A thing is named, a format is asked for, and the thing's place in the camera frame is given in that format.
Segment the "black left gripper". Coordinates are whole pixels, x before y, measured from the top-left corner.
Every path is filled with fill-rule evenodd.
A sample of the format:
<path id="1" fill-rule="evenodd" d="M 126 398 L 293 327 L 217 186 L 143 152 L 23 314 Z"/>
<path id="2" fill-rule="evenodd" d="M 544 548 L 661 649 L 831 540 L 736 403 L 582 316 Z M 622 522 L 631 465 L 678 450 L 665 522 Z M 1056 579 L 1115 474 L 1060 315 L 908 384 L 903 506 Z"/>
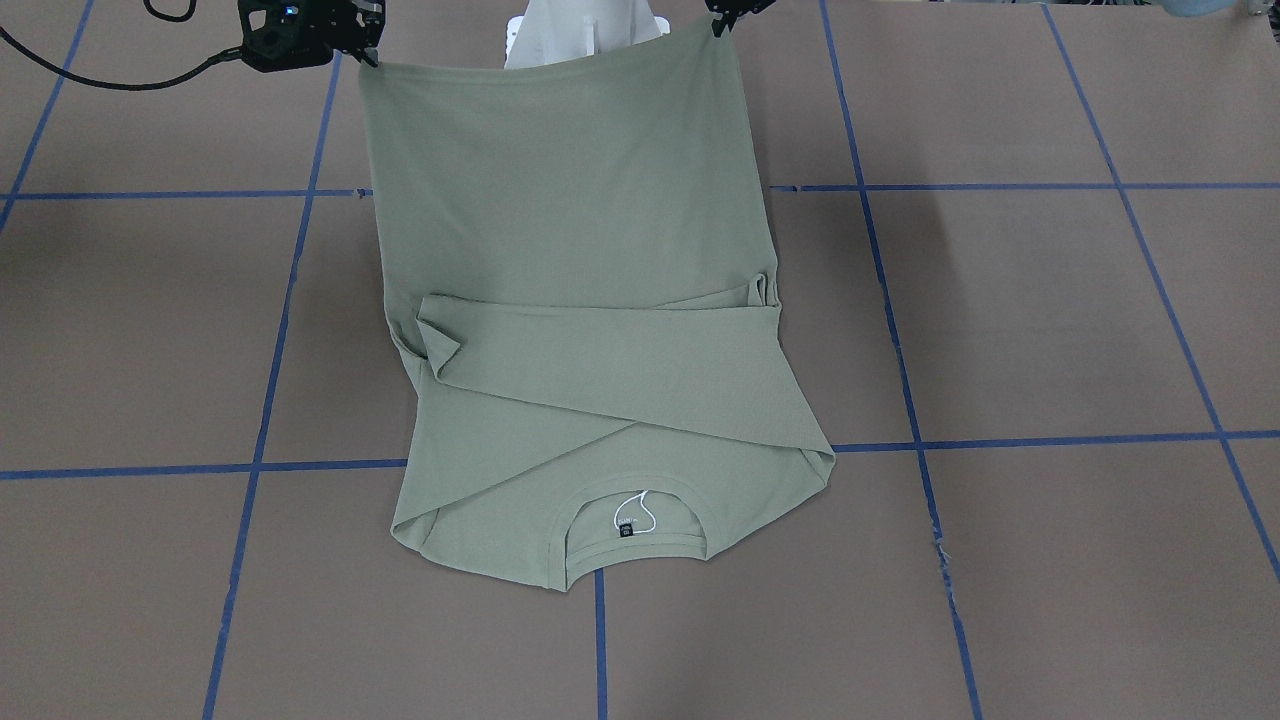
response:
<path id="1" fill-rule="evenodd" d="M 759 14 L 772 6 L 774 0 L 705 0 L 709 13 L 717 17 L 712 22 L 712 33 L 719 38 L 731 32 L 735 20 L 745 15 Z"/>

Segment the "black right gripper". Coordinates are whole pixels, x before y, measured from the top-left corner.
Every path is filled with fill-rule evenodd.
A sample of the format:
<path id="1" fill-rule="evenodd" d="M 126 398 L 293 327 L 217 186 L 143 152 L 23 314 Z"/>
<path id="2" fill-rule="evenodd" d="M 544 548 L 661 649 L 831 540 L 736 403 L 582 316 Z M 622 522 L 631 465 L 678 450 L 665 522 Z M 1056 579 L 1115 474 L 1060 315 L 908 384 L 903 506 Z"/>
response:
<path id="1" fill-rule="evenodd" d="M 335 54 L 379 68 L 385 1 L 238 1 L 239 59 L 262 73 L 323 67 Z"/>

